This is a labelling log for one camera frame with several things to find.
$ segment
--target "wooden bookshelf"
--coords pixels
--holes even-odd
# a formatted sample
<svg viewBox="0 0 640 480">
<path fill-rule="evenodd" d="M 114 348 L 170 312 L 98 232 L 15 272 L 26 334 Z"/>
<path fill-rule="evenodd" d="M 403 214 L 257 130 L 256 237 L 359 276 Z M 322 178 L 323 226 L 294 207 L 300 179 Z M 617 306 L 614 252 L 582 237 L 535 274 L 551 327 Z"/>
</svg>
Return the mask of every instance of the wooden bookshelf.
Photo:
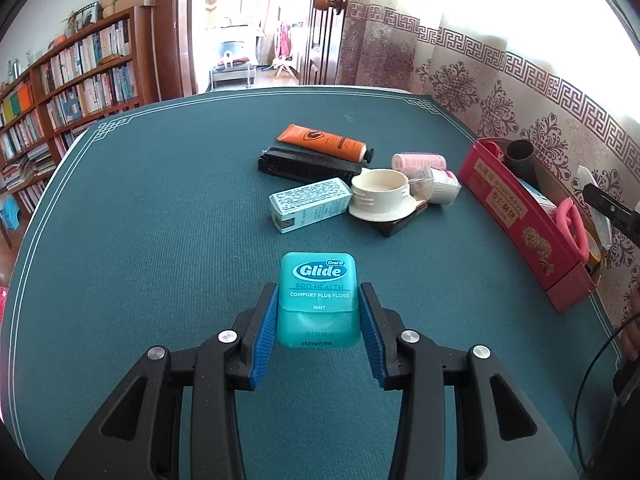
<svg viewBox="0 0 640 480">
<path fill-rule="evenodd" d="M 33 148 L 37 148 L 38 146 L 40 146 L 43 142 L 47 142 L 47 138 L 43 137 L 39 140 L 36 140 L 35 142 L 33 142 L 32 144 L 30 144 L 29 146 L 27 146 L 26 148 L 24 148 L 23 150 L 20 150 L 18 153 L 16 153 L 14 156 L 12 156 L 11 158 L 8 158 L 5 161 L 5 165 L 7 164 L 11 164 L 14 160 L 18 160 L 21 156 L 23 156 L 25 153 L 27 153 L 29 150 L 32 150 Z"/>
<path fill-rule="evenodd" d="M 7 124 L 5 124 L 2 129 L 0 129 L 0 134 L 4 134 L 5 131 L 7 131 L 9 128 L 11 128 L 15 123 L 18 123 L 19 121 L 21 121 L 26 114 L 29 114 L 31 112 L 33 112 L 33 109 L 36 107 L 36 104 L 32 104 L 29 108 L 27 108 L 25 111 L 20 112 L 18 115 L 16 115 L 13 119 L 11 119 Z"/>
<path fill-rule="evenodd" d="M 71 47 L 76 42 L 84 40 L 84 38 L 87 38 L 90 35 L 99 32 L 104 28 L 108 28 L 114 23 L 120 22 L 122 20 L 129 20 L 130 54 L 127 54 L 126 56 L 119 56 L 114 59 L 109 59 L 101 64 L 98 63 L 98 66 L 96 68 L 85 72 L 84 74 L 64 83 L 63 85 L 60 85 L 58 88 L 55 88 L 52 91 L 45 92 L 45 86 L 43 85 L 42 81 L 42 72 L 40 71 L 40 67 L 43 64 L 49 62 L 54 56 L 57 56 L 57 54 L 60 54 L 63 50 Z M 86 116 L 79 118 L 76 121 L 73 121 L 72 123 L 62 126 L 61 128 L 56 128 L 51 123 L 49 113 L 47 111 L 47 103 L 55 98 L 56 95 L 80 83 L 83 83 L 85 80 L 95 75 L 100 75 L 103 72 L 107 72 L 112 68 L 116 68 L 127 63 L 131 63 L 133 66 L 133 75 L 135 78 L 136 91 L 138 94 L 136 97 L 125 102 L 113 105 L 111 107 L 92 112 Z M 104 20 L 100 20 L 100 22 L 98 23 L 89 25 L 89 27 L 79 31 L 77 34 L 63 41 L 63 43 L 58 44 L 57 46 L 49 50 L 46 54 L 44 54 L 40 59 L 34 62 L 31 66 L 27 67 L 27 69 L 22 74 L 20 74 L 20 77 L 13 81 L 11 85 L 9 85 L 0 94 L 0 103 L 4 100 L 5 97 L 10 95 L 20 83 L 24 83 L 29 87 L 32 103 L 26 110 L 22 111 L 9 123 L 0 128 L 0 135 L 5 133 L 11 126 L 18 123 L 27 114 L 35 111 L 40 119 L 44 137 L 37 140 L 33 144 L 30 144 L 23 150 L 20 150 L 20 152 L 17 152 L 8 160 L 4 160 L 4 158 L 0 155 L 0 164 L 2 164 L 2 169 L 4 170 L 8 163 L 16 161 L 18 158 L 20 158 L 20 156 L 43 144 L 44 142 L 46 142 L 49 146 L 49 151 L 54 163 L 58 165 L 62 158 L 58 153 L 58 149 L 54 140 L 56 136 L 64 134 L 65 132 L 71 131 L 75 128 L 79 128 L 84 124 L 101 119 L 110 114 L 118 113 L 123 110 L 130 110 L 132 108 L 137 108 L 139 106 L 159 101 L 158 85 L 156 82 L 156 68 L 154 65 L 153 54 L 151 8 L 131 7 L 130 9 L 122 10 L 121 12 L 112 14 Z M 41 180 L 49 178 L 52 174 L 53 170 L 41 176 L 31 177 L 28 182 L 24 182 L 19 186 L 16 186 L 13 189 L 9 190 L 9 193 L 14 195 L 14 198 L 16 199 L 22 213 L 25 216 L 29 215 L 28 209 L 22 203 L 22 200 L 20 199 L 17 192 L 29 186 L 32 186 L 33 184 L 36 184 Z"/>
<path fill-rule="evenodd" d="M 55 169 L 47 171 L 46 173 L 43 173 L 41 175 L 33 175 L 29 180 L 27 180 L 26 182 L 23 182 L 22 184 L 20 184 L 19 186 L 16 187 L 12 187 L 9 190 L 9 193 L 18 193 L 18 191 L 21 191 L 29 186 L 32 186 L 33 184 L 35 184 L 36 182 L 39 182 L 41 180 L 45 180 L 46 178 L 49 178 L 51 175 L 53 175 L 53 172 L 56 171 Z"/>
<path fill-rule="evenodd" d="M 113 114 L 114 112 L 121 112 L 124 109 L 131 110 L 132 108 L 136 108 L 136 105 L 139 105 L 139 104 L 140 104 L 140 99 L 134 98 L 128 101 L 124 101 L 123 103 L 117 104 L 110 108 L 103 108 L 102 110 L 98 110 L 93 114 L 89 114 L 81 119 L 78 119 L 77 121 L 74 121 L 73 123 L 68 124 L 67 126 L 62 126 L 61 128 L 53 130 L 53 135 L 51 137 L 55 137 L 56 135 L 63 134 L 64 132 L 67 132 L 73 128 L 77 128 L 78 126 L 82 126 L 83 124 L 90 123 L 91 121 L 95 121 L 96 119 L 106 117 L 107 115 Z"/>
<path fill-rule="evenodd" d="M 129 61 L 131 61 L 132 59 L 133 59 L 133 56 L 131 54 L 127 54 L 126 56 L 120 56 L 120 57 L 116 58 L 115 60 L 112 60 L 112 61 L 110 61 L 108 63 L 104 63 L 104 64 L 100 65 L 98 68 L 94 68 L 93 70 L 89 70 L 89 72 L 85 72 L 81 76 L 78 76 L 75 79 L 72 79 L 71 81 L 69 81 L 68 83 L 64 83 L 62 86 L 59 86 L 55 90 L 52 90 L 47 95 L 45 95 L 40 102 L 48 101 L 54 95 L 59 94 L 63 90 L 66 90 L 67 88 L 71 88 L 72 86 L 75 86 L 75 85 L 81 83 L 82 81 L 84 81 L 85 79 L 89 79 L 90 77 L 93 77 L 94 75 L 98 75 L 98 74 L 101 74 L 102 72 L 106 72 L 110 68 L 126 64 Z"/>
</svg>

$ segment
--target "bookshelf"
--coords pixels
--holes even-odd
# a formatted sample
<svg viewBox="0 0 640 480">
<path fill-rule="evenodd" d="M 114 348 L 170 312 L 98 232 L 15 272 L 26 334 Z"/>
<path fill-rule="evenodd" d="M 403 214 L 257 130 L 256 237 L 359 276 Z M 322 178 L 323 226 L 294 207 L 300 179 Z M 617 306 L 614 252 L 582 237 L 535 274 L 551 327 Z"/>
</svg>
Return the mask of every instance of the bookshelf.
<svg viewBox="0 0 640 480">
<path fill-rule="evenodd" d="M 29 66 L 0 93 L 8 119 L 0 121 L 0 165 L 5 177 L 20 174 L 8 192 L 22 214 L 31 215 L 62 153 L 90 123 L 158 100 L 149 7 L 112 14 Z M 19 173 L 27 160 L 42 171 Z"/>
</svg>

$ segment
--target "wooden door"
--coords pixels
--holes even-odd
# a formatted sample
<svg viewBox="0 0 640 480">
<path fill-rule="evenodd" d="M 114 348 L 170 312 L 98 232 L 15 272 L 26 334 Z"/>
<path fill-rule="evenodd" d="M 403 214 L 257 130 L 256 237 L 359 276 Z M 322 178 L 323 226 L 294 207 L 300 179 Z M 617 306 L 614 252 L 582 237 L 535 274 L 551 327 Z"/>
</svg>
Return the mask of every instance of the wooden door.
<svg viewBox="0 0 640 480">
<path fill-rule="evenodd" d="M 302 84 L 335 84 L 345 12 L 346 0 L 311 0 Z"/>
</svg>

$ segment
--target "blue stool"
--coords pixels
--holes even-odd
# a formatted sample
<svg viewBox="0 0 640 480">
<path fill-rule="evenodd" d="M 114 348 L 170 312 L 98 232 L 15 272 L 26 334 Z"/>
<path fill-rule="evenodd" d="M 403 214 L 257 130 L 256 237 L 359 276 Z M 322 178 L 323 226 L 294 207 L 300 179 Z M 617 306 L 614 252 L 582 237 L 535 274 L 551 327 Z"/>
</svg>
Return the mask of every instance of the blue stool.
<svg viewBox="0 0 640 480">
<path fill-rule="evenodd" d="M 7 229 L 18 228 L 20 225 L 20 220 L 18 219 L 19 212 L 20 208 L 18 208 L 18 203 L 13 196 L 9 195 L 9 198 L 6 199 L 4 207 L 2 208 L 2 223 Z"/>
</svg>

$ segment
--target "door knob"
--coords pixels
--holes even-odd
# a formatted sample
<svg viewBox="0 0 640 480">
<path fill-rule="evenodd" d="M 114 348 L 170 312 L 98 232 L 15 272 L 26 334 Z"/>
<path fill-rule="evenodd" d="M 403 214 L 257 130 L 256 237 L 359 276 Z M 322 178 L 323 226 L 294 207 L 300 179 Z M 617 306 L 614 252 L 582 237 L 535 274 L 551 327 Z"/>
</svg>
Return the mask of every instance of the door knob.
<svg viewBox="0 0 640 480">
<path fill-rule="evenodd" d="M 315 10 L 329 10 L 329 7 L 333 7 L 336 14 L 342 12 L 343 5 L 344 0 L 314 0 Z"/>
</svg>

